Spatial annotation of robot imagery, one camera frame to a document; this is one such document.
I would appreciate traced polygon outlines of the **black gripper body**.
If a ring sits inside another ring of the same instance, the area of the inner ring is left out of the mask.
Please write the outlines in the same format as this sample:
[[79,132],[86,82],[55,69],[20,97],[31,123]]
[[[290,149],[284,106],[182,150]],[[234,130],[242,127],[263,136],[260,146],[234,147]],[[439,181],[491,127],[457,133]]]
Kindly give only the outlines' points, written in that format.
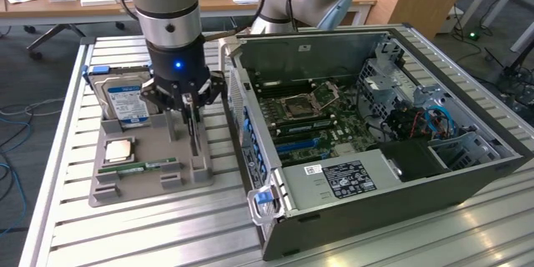
[[163,48],[147,41],[156,84],[170,89],[198,89],[211,77],[204,58],[204,39],[195,39],[179,48]]

